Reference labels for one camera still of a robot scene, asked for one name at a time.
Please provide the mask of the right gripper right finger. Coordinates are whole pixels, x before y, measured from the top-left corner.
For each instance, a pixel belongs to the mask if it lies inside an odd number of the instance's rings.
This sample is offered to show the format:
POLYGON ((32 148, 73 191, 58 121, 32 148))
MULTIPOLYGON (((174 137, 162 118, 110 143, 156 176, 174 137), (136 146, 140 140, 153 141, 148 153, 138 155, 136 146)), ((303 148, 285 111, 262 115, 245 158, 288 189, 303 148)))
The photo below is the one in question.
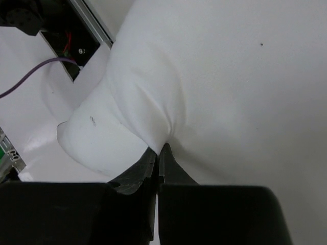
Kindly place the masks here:
POLYGON ((200 185, 165 144, 159 155, 161 244, 291 244, 281 206, 261 186, 200 185))

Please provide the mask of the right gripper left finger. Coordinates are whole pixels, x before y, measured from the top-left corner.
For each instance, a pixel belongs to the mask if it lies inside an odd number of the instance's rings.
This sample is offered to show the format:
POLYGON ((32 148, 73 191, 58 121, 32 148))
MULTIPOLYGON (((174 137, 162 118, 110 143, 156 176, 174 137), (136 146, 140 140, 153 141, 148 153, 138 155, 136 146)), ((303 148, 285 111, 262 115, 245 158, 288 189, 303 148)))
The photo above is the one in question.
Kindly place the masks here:
POLYGON ((156 154, 107 183, 8 181, 1 185, 1 244, 149 244, 156 154))

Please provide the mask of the white pillow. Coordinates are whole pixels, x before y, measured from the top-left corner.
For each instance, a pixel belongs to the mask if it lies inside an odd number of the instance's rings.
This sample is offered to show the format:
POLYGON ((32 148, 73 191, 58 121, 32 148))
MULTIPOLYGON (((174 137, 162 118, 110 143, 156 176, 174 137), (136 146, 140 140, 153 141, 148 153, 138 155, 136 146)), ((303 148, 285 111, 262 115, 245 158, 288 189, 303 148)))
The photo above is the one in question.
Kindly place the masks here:
POLYGON ((326 244, 326 1, 135 1, 57 139, 111 179, 168 143, 201 183, 270 188, 294 244, 326 244))

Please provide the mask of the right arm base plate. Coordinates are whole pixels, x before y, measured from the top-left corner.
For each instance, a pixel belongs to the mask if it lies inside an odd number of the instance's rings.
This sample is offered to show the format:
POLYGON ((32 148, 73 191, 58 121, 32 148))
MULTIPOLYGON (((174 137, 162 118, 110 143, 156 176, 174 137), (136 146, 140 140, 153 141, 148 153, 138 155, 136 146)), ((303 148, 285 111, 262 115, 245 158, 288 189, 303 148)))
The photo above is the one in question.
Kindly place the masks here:
POLYGON ((2 0, 1 26, 15 27, 29 36, 41 34, 75 80, 102 43, 112 46, 86 1, 2 0))

